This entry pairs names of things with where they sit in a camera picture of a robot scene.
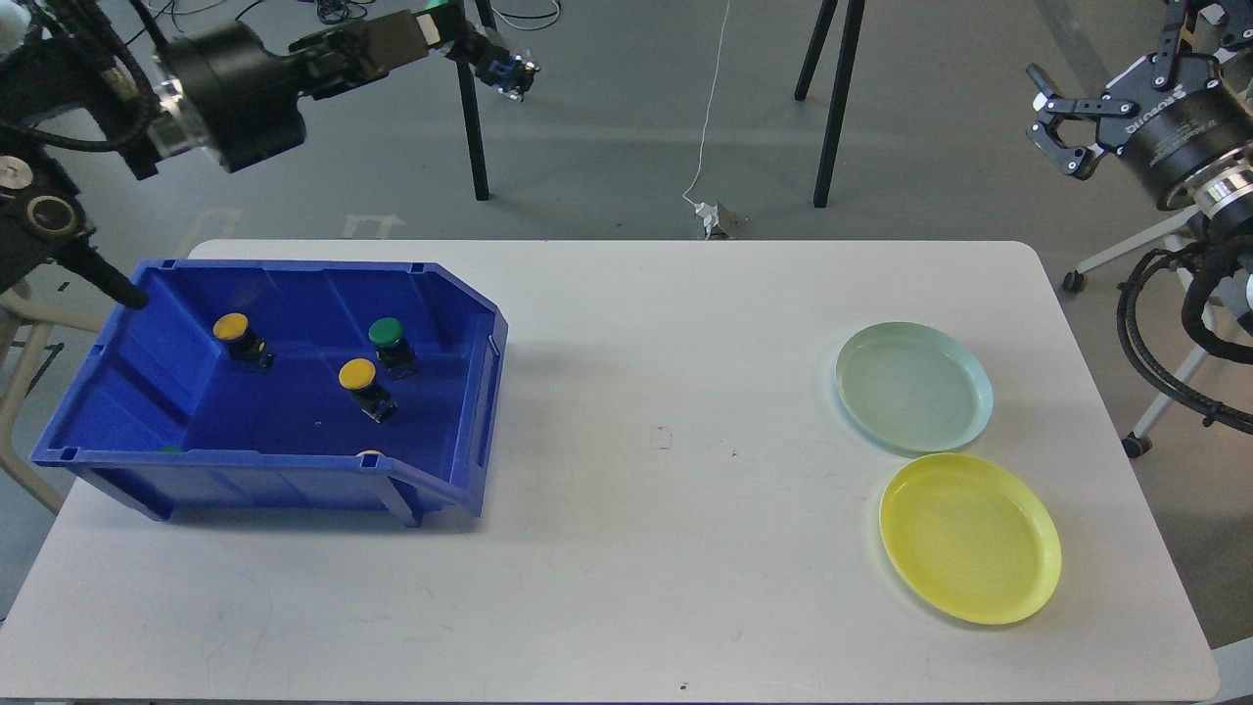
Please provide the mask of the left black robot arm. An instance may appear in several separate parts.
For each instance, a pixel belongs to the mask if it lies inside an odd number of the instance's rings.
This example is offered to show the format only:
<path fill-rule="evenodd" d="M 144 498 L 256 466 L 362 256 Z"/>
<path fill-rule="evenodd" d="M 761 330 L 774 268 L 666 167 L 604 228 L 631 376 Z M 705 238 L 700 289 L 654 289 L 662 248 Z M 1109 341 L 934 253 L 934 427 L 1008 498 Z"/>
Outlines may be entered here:
<path fill-rule="evenodd" d="M 118 304 L 143 291 L 91 245 L 94 225 L 54 149 L 118 155 L 137 179 L 165 158 L 205 149 L 228 172 L 267 162 L 307 136 L 299 99 L 323 100 L 388 76 L 431 54 L 459 68 L 476 197 L 487 197 L 480 81 L 514 100 L 538 68 L 477 26 L 460 1 L 350 18 L 269 53 L 241 19 L 169 38 L 145 1 L 132 9 L 152 40 L 150 76 L 96 1 L 3 4 L 3 291 L 56 263 Z"/>

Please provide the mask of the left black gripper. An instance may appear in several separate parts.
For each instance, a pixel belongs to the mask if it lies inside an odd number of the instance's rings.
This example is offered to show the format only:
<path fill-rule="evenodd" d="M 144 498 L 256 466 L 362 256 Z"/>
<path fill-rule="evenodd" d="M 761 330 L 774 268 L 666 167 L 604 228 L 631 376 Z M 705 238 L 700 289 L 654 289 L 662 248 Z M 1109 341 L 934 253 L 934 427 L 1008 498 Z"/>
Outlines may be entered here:
<path fill-rule="evenodd" d="M 160 157 L 203 149 L 234 173 L 299 147 L 307 136 L 299 60 L 313 79 L 365 84 L 430 53 L 477 66 L 495 43 L 462 10 L 419 10 L 341 23 L 301 38 L 288 53 L 268 53 L 237 20 L 158 49 Z"/>

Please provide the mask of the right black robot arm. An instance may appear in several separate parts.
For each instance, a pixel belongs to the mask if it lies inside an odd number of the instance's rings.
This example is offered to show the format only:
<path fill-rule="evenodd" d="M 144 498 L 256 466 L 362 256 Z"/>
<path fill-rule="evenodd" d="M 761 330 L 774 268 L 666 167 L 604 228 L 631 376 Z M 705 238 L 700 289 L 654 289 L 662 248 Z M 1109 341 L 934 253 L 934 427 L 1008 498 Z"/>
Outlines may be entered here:
<path fill-rule="evenodd" d="M 1250 432 L 1248 411 L 1213 399 L 1172 373 L 1146 347 L 1136 304 L 1158 272 L 1189 273 L 1182 328 L 1200 352 L 1249 364 L 1249 344 L 1220 338 L 1207 321 L 1220 304 L 1250 331 L 1250 106 L 1225 86 L 1219 58 L 1197 53 L 1193 31 L 1204 1 L 1168 1 L 1152 53 L 1141 55 L 1091 98 L 1064 96 L 1042 68 L 1029 66 L 1037 111 L 1027 135 L 1063 174 L 1084 180 L 1101 157 L 1116 157 L 1160 212 L 1194 207 L 1190 244 L 1149 250 L 1119 287 L 1115 321 L 1133 369 L 1205 427 Z"/>

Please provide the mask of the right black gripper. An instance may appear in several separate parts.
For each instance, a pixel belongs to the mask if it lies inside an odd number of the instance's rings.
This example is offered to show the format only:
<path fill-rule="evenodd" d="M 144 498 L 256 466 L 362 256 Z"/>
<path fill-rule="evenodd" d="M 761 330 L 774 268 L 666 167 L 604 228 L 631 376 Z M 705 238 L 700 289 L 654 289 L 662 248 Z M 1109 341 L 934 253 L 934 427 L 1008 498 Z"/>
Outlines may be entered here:
<path fill-rule="evenodd" d="M 1192 202 L 1185 183 L 1193 174 L 1250 143 L 1250 111 L 1220 75 L 1250 45 L 1250 1 L 1167 1 L 1154 53 L 1116 76 L 1116 95 L 1066 98 L 1029 64 L 1037 116 L 1026 134 L 1078 180 L 1119 155 L 1157 210 L 1180 210 Z M 1153 85 L 1153 68 L 1177 69 L 1164 91 Z"/>

